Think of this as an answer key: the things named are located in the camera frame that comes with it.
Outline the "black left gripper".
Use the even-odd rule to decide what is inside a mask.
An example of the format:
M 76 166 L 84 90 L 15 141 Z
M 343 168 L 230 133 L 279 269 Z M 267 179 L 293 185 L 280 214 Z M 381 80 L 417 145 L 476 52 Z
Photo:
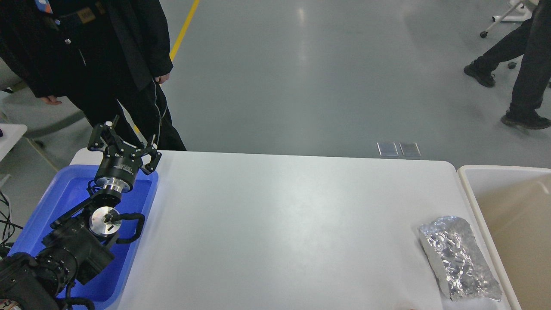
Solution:
M 115 131 L 119 118 L 116 115 L 112 121 L 94 126 L 88 150 L 103 153 L 94 178 L 95 184 L 102 189 L 127 193 L 134 187 L 139 170 L 145 175 L 156 171 L 162 154 L 157 147 L 157 135 L 153 135 L 141 149 L 124 145 L 122 138 Z

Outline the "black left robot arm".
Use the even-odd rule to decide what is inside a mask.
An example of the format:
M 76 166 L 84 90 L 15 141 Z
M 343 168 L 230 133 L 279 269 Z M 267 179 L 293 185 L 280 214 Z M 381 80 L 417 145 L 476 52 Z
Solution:
M 139 171 L 150 175 L 157 168 L 159 137 L 144 146 L 128 144 L 115 132 L 118 119 L 95 125 L 90 136 L 88 150 L 103 158 L 88 184 L 89 198 L 50 224 L 36 256 L 17 252 L 1 260 L 3 310 L 94 310 L 91 299 L 71 295 L 73 287 L 87 284 L 114 261 L 113 245 L 130 245 L 142 235 L 146 216 L 116 207 L 134 188 Z

